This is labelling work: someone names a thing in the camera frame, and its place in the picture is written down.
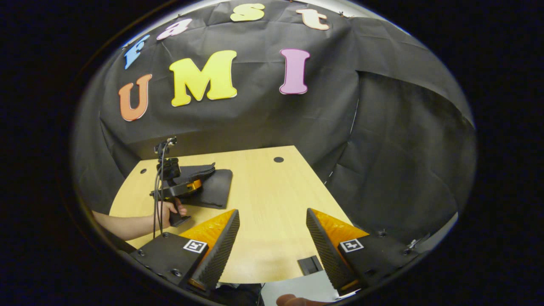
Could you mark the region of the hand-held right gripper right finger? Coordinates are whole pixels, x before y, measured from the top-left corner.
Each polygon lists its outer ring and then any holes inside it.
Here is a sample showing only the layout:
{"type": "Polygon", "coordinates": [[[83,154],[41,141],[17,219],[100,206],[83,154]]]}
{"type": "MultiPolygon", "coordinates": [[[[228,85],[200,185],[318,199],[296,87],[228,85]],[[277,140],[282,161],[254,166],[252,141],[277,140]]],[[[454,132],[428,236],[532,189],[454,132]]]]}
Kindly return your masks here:
{"type": "Polygon", "coordinates": [[[306,226],[339,294],[384,285],[420,258],[414,248],[386,234],[368,233],[313,208],[306,211],[306,226]]]}

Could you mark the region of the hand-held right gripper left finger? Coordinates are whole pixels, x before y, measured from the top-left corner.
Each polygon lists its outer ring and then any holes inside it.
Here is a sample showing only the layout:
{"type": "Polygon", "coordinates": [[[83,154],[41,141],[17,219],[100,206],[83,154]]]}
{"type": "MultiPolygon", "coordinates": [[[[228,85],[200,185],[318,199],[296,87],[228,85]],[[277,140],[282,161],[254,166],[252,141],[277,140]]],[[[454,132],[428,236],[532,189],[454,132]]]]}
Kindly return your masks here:
{"type": "Polygon", "coordinates": [[[210,292],[225,270],[239,228],[239,211],[229,210],[182,234],[164,232],[130,258],[176,287],[210,292]]]}

